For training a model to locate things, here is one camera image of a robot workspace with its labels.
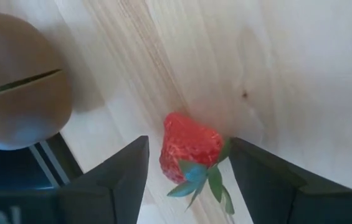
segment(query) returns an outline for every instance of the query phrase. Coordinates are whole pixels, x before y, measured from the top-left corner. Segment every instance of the wood grain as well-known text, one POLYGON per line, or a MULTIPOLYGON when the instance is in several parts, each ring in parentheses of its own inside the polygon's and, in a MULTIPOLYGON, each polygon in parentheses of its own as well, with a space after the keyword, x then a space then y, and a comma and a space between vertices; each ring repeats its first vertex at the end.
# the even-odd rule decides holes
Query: wood grain
POLYGON ((67 62, 75 107, 62 134, 84 171, 150 136, 141 224, 252 223, 227 162, 232 218, 209 187, 187 212, 188 198, 165 196, 174 110, 352 187, 352 1, 0 0, 0 12, 67 62))

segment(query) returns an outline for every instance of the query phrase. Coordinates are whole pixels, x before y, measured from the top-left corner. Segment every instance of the green sepal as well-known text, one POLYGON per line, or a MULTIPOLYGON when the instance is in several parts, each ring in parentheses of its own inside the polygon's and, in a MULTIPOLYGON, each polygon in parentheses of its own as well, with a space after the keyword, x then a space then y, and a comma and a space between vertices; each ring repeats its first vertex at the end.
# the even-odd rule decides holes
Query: green sepal
POLYGON ((230 215, 235 213, 234 206, 232 204, 231 196, 226 187, 223 185, 223 193, 226 198, 226 212, 230 215))
POLYGON ((190 182, 200 183, 207 177, 207 167, 203 164, 182 159, 178 164, 185 179, 190 182))
POLYGON ((221 197, 223 193, 223 182, 220 170, 217 166, 213 166, 208 170, 209 186, 216 200, 221 203, 221 197))
POLYGON ((219 158, 217 159, 217 163, 222 162, 224 159, 227 159, 227 157, 230 154, 230 150, 231 150, 231 142, 230 139, 227 139, 223 145, 223 147, 221 148, 220 154, 219 154, 219 158))
POLYGON ((198 184, 190 181, 185 181, 168 193, 169 197, 183 197, 194 192, 198 188, 198 184))
POLYGON ((196 197, 202 192, 203 190, 203 187, 205 186, 205 182, 206 182, 206 179, 204 181, 201 181, 199 184, 198 184, 198 187, 197 189, 195 190, 195 193, 191 199, 191 202, 189 203, 187 209, 190 208, 190 206, 193 204, 193 202, 195 201, 196 197))

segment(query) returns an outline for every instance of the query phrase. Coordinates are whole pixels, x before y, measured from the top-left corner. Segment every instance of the wooden surface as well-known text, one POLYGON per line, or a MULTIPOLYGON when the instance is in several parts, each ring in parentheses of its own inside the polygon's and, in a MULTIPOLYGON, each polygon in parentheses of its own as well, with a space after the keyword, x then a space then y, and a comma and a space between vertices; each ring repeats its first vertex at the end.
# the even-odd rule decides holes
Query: wooden surface
POLYGON ((167 198, 158 158, 174 110, 352 187, 352 1, 0 0, 66 61, 74 112, 62 134, 84 171, 142 134, 151 160, 139 223, 251 223, 204 189, 167 198))

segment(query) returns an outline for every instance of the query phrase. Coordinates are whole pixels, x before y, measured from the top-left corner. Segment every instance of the strawberry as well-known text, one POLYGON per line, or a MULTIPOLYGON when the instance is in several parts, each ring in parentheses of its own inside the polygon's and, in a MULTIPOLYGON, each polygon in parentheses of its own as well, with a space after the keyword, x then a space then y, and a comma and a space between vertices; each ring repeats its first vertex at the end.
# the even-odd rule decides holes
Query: strawberry
POLYGON ((159 163, 165 176, 178 184, 168 193, 183 197, 194 192, 188 208, 202 192, 206 181, 220 203, 226 199, 226 212, 234 214, 231 196, 222 184, 218 164, 228 157, 230 142, 223 142, 214 129, 180 114, 171 113, 164 120, 164 138, 159 163))
POLYGON ((163 147, 159 162, 163 174, 176 184, 186 179, 178 161, 192 161, 207 168, 217 162, 223 140, 214 129, 201 125, 180 113, 164 120, 163 147))

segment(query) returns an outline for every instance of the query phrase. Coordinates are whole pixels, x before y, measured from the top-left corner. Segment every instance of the wooden ball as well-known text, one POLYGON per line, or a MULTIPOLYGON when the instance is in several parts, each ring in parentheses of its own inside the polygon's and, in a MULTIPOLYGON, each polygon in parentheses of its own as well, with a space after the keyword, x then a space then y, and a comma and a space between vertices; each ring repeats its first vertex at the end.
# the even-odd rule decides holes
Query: wooden ball
POLYGON ((29 23, 0 14, 0 149, 43 141, 68 121, 69 81, 48 40, 29 23))

